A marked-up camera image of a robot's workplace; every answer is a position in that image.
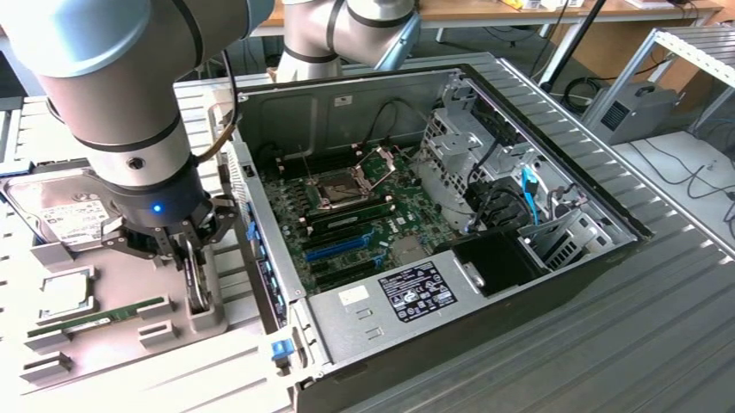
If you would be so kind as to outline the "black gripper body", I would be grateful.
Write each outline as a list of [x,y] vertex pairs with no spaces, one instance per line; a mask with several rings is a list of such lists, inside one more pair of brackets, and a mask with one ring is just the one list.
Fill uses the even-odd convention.
[[178,225],[185,219],[199,219],[211,208],[195,171],[183,171],[149,188],[123,188],[110,183],[105,187],[119,215],[138,227]]

